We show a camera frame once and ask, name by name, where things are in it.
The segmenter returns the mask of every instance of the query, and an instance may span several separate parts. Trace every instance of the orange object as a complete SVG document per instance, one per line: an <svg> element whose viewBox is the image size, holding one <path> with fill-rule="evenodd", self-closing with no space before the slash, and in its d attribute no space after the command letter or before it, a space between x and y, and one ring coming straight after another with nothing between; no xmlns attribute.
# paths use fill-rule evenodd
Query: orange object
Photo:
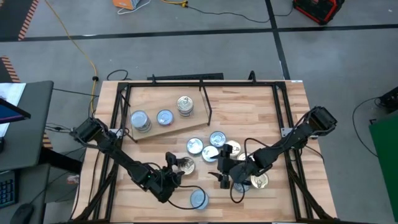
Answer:
<svg viewBox="0 0 398 224"><path fill-rule="evenodd" d="M134 10L138 5L139 0L112 0L112 2L116 7Z"/></svg>

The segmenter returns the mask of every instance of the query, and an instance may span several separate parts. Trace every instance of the monitor screen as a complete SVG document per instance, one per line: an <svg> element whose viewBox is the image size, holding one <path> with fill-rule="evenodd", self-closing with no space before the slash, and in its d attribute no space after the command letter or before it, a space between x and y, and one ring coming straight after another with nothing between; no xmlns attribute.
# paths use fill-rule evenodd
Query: monitor screen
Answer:
<svg viewBox="0 0 398 224"><path fill-rule="evenodd" d="M24 119L24 116L5 105L0 105L0 124L9 123L16 119Z"/></svg>

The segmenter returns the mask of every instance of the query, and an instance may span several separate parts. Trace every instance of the concrete floor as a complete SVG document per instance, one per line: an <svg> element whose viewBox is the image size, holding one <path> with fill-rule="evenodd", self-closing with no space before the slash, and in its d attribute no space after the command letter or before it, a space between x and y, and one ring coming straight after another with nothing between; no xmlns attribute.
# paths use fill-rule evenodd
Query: concrete floor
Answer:
<svg viewBox="0 0 398 224"><path fill-rule="evenodd" d="M125 34L180 30L270 28L235 16L211 16L153 0L137 12L119 16L111 1L49 0L72 35ZM290 10L291 0L272 0L275 14ZM267 20L262 0L191 0L204 11L231 11ZM277 17L278 27L317 26L297 11ZM346 1L329 26L393 24L398 21L398 1ZM64 36L44 1L34 14L27 37ZM386 186L377 158L355 136L354 107L398 85L396 52L398 29L280 33L291 79L303 80L311 106L327 107L339 121L336 131L320 139L326 172L339 218L347 221L394 223ZM188 35L79 40L91 57L100 80L116 69L129 78L152 74L186 75L223 72L225 79L246 79L250 70L258 79L283 79L272 33ZM84 56L66 41L0 43L22 82L53 80L55 88L89 93L93 71ZM87 96L53 93L48 122L79 125L87 116ZM373 103L365 104L356 122L364 142L374 150L369 119L383 116ZM49 133L54 149L70 151L78 145L67 135ZM62 187L49 192L62 195ZM44 223L65 221L72 201L47 205Z"/></svg>

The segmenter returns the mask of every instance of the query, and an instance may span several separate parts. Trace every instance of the green panel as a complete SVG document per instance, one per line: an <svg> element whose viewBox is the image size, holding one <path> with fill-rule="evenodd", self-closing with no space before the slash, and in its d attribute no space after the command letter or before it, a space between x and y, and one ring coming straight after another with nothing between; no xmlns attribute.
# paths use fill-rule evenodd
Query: green panel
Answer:
<svg viewBox="0 0 398 224"><path fill-rule="evenodd" d="M372 124L369 129L379 156L394 219L398 222L398 115Z"/></svg>

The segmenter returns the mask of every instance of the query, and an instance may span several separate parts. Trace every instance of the tin can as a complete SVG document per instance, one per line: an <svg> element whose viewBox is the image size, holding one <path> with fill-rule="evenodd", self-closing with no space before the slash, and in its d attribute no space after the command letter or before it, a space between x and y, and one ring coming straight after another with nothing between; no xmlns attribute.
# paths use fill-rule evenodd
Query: tin can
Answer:
<svg viewBox="0 0 398 224"><path fill-rule="evenodd" d="M197 155L203 150L203 142L198 138L191 138L187 142L187 151L190 154Z"/></svg>
<svg viewBox="0 0 398 224"><path fill-rule="evenodd" d="M207 162L217 161L217 159L212 159L213 156L217 155L218 155L218 149L214 146L206 146L201 152L201 156Z"/></svg>
<svg viewBox="0 0 398 224"><path fill-rule="evenodd" d="M235 184L234 184L234 189L235 189L237 192L239 192L239 193L243 193L243 189L244 189L245 192L247 192L248 190L250 190L250 186L244 185L244 184L243 184L243 187L242 187L242 184L237 184L237 183L235 183Z"/></svg>
<svg viewBox="0 0 398 224"><path fill-rule="evenodd" d="M269 179L267 174L261 174L259 177L252 175L250 177L250 181L255 188L263 189L264 187L267 187Z"/></svg>
<svg viewBox="0 0 398 224"><path fill-rule="evenodd" d="M245 161L246 160L246 155L244 154L244 152L242 152L236 157L236 159L239 160L239 161Z"/></svg>
<svg viewBox="0 0 398 224"><path fill-rule="evenodd" d="M203 194L203 191L201 190L196 190L194 192L192 192L191 194L191 205L193 208L199 206L200 204L203 205L197 209L205 209L207 207L207 205L209 204L209 195L207 195L206 193Z"/></svg>
<svg viewBox="0 0 398 224"><path fill-rule="evenodd" d="M237 141L229 140L225 144L229 144L230 146L232 146L232 152L231 152L230 156L235 157L235 156L239 155L239 153L241 153L241 145Z"/></svg>
<svg viewBox="0 0 398 224"><path fill-rule="evenodd" d="M157 113L157 122L161 126L170 126L174 121L173 113L169 110L161 110Z"/></svg>
<svg viewBox="0 0 398 224"><path fill-rule="evenodd" d="M193 112L193 101L189 96L181 96L177 100L177 109L181 116L190 116Z"/></svg>
<svg viewBox="0 0 398 224"><path fill-rule="evenodd" d="M195 162L189 157L184 157L185 162L178 165L180 171L184 171L185 175L191 174L195 170Z"/></svg>
<svg viewBox="0 0 398 224"><path fill-rule="evenodd" d="M210 135L210 144L215 147L221 147L225 144L226 137L221 131L215 131Z"/></svg>
<svg viewBox="0 0 398 224"><path fill-rule="evenodd" d="M133 112L131 115L131 124L141 133L148 132L152 127L152 123L150 122L148 115L142 110Z"/></svg>

